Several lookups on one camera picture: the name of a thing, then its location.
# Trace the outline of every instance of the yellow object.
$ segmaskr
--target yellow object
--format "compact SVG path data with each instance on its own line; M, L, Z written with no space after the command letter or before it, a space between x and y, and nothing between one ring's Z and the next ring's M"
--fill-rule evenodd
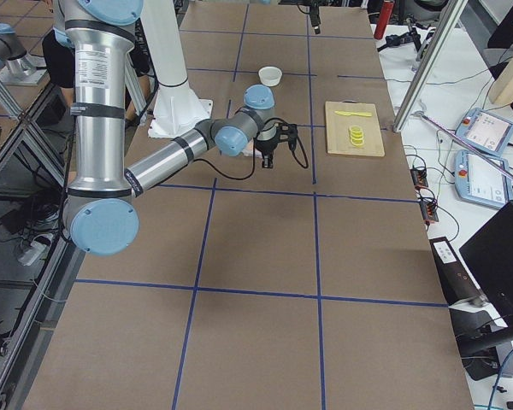
M349 117L350 115L356 115L358 117L372 117L373 113L365 113L365 112L355 112L355 111L334 111L335 114L345 115Z
M365 145L365 135L360 126L351 126L350 128L350 142L356 147L363 147Z
M339 115L335 112L371 113L361 115ZM386 152L376 106L363 102L325 102L325 124L327 126L327 153L330 155L383 157ZM356 146L351 142L351 126L360 126L364 132L364 144Z

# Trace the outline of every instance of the robotic arm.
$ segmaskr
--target robotic arm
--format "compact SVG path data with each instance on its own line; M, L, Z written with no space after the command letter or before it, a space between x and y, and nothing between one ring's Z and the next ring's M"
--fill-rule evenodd
M0 68L7 67L14 79L23 80L43 65L44 59L27 53L9 24L0 23Z
M124 170L124 67L143 4L142 0L110 1L114 7L107 0L55 0L54 7L59 11L56 18L64 19L64 35L74 46L76 59L76 103L71 113L77 117L78 169L68 186L64 223L74 243L96 255L120 252L135 238L139 218L133 197L215 145L226 155L237 155L255 138L263 152L262 165L272 167L274 149L285 133L274 123L271 90L253 85L234 117L201 120ZM62 28L61 22L56 27ZM289 131L296 132L296 126Z

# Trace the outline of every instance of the brown table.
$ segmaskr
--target brown table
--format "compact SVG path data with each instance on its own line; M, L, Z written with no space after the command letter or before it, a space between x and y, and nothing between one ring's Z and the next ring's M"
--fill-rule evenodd
M277 115L310 169L280 147L244 182L195 163L137 199L139 236L85 258L26 410L471 408L366 14L321 21L317 37L296 7L191 3L192 88L224 117L281 67ZM384 158L326 154L324 102L343 99L376 104ZM127 163L166 143L139 129Z

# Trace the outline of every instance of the white desk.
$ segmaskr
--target white desk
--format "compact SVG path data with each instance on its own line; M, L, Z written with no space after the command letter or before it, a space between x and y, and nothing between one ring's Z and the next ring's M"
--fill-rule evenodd
M386 35L402 34L407 31L406 26L389 26L386 30ZM425 32L422 32L422 38L425 38ZM384 40L377 41L377 46L381 46L384 43ZM413 44L381 51L380 62L386 79L412 80L414 73L411 71L411 66L415 57L416 49ZM469 35L462 29L455 29L446 47L442 50L427 82L457 81L485 69L486 64L482 61ZM478 102L474 105L474 107L483 108L486 92L492 84L491 77L491 74L485 71L472 79L466 79L455 85L427 85L421 95L421 100L426 106L426 114L448 128L456 128L468 112L471 104L477 99L483 85L489 81L481 92ZM396 112L403 101L409 84L409 82L388 81L388 90ZM485 108L494 107L496 106L486 100ZM415 111L418 109L422 109L422 107L417 106L414 108ZM496 109L494 112L513 121L513 111L510 107ZM446 164L449 169L453 169L454 157L456 152L460 150L460 147L453 144L449 154L451 139L444 133L440 133L440 140L442 142L438 143L436 129L433 126L420 119L411 118L402 130L402 136L404 144L416 148L417 154L426 161L428 167L441 168L441 165L438 163L438 158L440 158L443 164ZM406 147L405 151L407 154L415 154L415 150L411 147ZM507 159L510 166L513 167L512 147L508 147L505 150L503 158ZM414 158L408 157L407 160L411 165ZM419 160L416 160L415 165L421 165ZM453 180L451 175L447 175L447 178L450 181ZM454 185L447 184L445 179L442 179L439 187L440 179L441 175L438 171L428 171L427 180L430 189L437 195L440 188L439 205L448 210L460 224L460 232L456 239L452 241L452 246L457 251L462 244L496 213L496 210L460 201ZM452 218L439 210L439 223L430 225L427 234L430 238L446 236L450 239L454 237L456 231L456 223ZM498 314L494 312L492 307L487 307L487 310L489 310L493 318L498 317ZM467 379L474 404L486 405L495 377L486 378L479 382L473 381L469 376L467 376ZM492 404L495 407L506 408L505 403L513 401L513 378L502 378L499 385L505 387L508 391L503 394L496 392Z

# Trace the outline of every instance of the person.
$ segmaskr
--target person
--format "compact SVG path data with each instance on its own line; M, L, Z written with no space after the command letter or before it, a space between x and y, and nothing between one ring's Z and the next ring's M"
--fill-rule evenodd
M53 1L43 0L48 9L53 13ZM44 52L45 65L50 75L50 82L57 85L61 89L62 97L70 108L74 102L74 74L75 61L74 50L62 46L57 42L55 32L51 30L42 40L42 50ZM150 80L148 72L150 65L147 57L144 55L140 47L135 47L130 52L133 61L133 67L139 78L139 85L143 92L144 98L150 95ZM132 101L129 101L126 108L126 126L130 126L137 119L137 113Z

